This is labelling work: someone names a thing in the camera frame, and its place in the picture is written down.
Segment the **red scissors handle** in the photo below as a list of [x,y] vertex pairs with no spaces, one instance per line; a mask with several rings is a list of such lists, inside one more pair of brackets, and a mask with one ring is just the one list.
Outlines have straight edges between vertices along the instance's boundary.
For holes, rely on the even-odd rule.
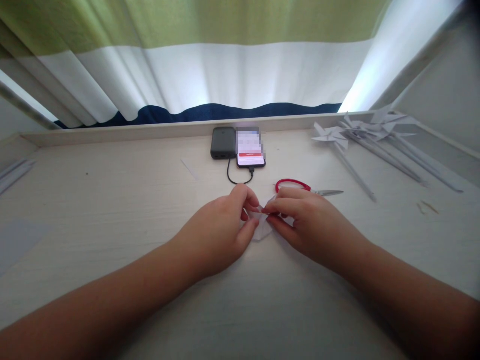
[[281,183],[295,183],[295,184],[298,184],[298,185],[302,185],[303,186],[303,190],[307,190],[307,191],[311,191],[312,188],[310,186],[308,186],[306,183],[303,183],[301,181],[298,181],[298,180],[293,180],[293,179],[282,179],[280,180],[279,182],[276,183],[275,185],[275,191],[278,192],[280,191],[280,188],[279,188],[279,185]]

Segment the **left hand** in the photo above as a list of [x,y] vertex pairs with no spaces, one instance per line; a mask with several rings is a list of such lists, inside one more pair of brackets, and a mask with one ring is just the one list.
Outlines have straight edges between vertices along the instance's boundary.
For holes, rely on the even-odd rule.
[[[252,241],[259,221],[249,219],[245,209],[257,212],[258,206],[252,189],[238,184],[229,196],[198,210],[169,244],[188,256],[198,280],[221,273],[244,254]],[[240,220],[246,222],[242,228]]]

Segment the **white desk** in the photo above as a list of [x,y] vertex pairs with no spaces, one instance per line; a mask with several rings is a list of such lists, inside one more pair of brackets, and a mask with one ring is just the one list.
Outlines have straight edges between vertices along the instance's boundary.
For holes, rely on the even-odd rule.
[[[425,171],[421,187],[351,145],[348,157],[375,192],[373,203],[328,147],[307,130],[264,135],[267,165],[251,188],[260,201],[294,178],[330,197],[374,243],[479,298],[480,190],[457,194]],[[226,161],[210,136],[44,147],[34,169],[0,198],[0,226],[23,218],[48,235],[0,278],[0,328],[167,242],[205,203],[228,194]],[[181,158],[198,173],[195,181]],[[231,167],[245,181],[246,170]],[[424,200],[440,211],[420,213]],[[122,359],[403,359],[363,297],[273,234],[243,258],[154,316],[120,351]]]

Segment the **wall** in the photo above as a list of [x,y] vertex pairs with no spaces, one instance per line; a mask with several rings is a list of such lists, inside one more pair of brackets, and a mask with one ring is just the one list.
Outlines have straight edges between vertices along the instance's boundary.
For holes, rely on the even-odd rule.
[[0,141],[20,132],[47,131],[0,96]]
[[480,38],[466,23],[394,108],[480,153]]

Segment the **power bank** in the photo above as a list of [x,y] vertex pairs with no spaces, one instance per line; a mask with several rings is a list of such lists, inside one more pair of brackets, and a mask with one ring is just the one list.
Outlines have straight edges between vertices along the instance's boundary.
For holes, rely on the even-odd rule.
[[210,155],[215,160],[234,159],[237,156],[237,133],[234,127],[213,129]]

